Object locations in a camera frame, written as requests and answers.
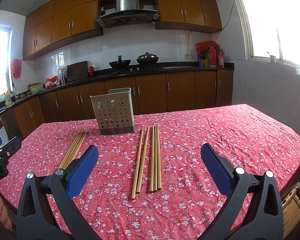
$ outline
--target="power outlet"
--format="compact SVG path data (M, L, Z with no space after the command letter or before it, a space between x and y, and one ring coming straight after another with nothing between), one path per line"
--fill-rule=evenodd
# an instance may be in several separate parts
M193 58L192 54L185 54L185 58Z

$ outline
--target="metal screw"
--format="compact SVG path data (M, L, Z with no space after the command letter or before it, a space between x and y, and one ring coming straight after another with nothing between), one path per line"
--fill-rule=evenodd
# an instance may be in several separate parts
M238 174L244 174L244 169L241 167L235 168L236 173Z
M57 169L55 172L56 175L60 176L63 174L63 169Z
M266 171L266 175L267 175L269 178L272 178L272 177L273 177L272 171Z
M27 179L31 179L32 177L33 177L33 173L32 172L28 173Z

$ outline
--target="bundle of chopsticks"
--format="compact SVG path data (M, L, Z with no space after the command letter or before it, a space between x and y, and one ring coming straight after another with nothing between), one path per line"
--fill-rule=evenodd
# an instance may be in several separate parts
M133 182L132 194L131 194L132 199L135 199L136 194L139 194L141 191L141 183L142 183L142 176L143 176L143 168L145 165L148 137L149 137L149 127L147 130L145 145L143 147L143 154L140 163L143 129L141 131L138 157L136 163L136 173L134 175L134 182ZM161 155L160 155L159 127L157 125L154 125L152 127L150 193L156 192L160 189L161 189Z
M59 169L65 170L68 167L68 165L75 159L86 136L87 136L87 132L83 132L83 131L77 134L76 138L70 145L70 148L68 149L66 155L63 157Z

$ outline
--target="human hand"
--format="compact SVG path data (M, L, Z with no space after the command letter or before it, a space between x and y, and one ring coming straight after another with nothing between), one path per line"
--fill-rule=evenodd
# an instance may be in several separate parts
M10 218L8 217L8 212L6 207L3 205L2 198L0 196L0 221L7 229L12 228L12 223Z

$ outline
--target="tiled wall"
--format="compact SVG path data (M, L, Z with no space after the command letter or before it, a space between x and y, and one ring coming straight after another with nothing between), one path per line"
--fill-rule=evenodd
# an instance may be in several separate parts
M229 19L233 0L217 0L221 22ZM290 126L300 135L300 69L245 60L236 4L227 27L212 39L224 49L225 62L235 64L232 104L246 103Z
M12 27L10 59L22 59L23 29L26 17L20 14L0 10L0 25ZM19 93L27 91L28 84L36 82L34 73L34 61L23 61L21 77L12 81Z
M197 61L195 44L211 40L211 34L180 30L156 30L154 23L127 25L105 28L104 35L85 41L70 44L57 49L34 61L37 82L44 82L57 72L56 61L52 58L60 57L63 53L64 65L87 60L95 70L110 68L109 62L131 59L131 65L137 64L137 57L145 52L154 53L159 62ZM188 51L193 59L184 59Z

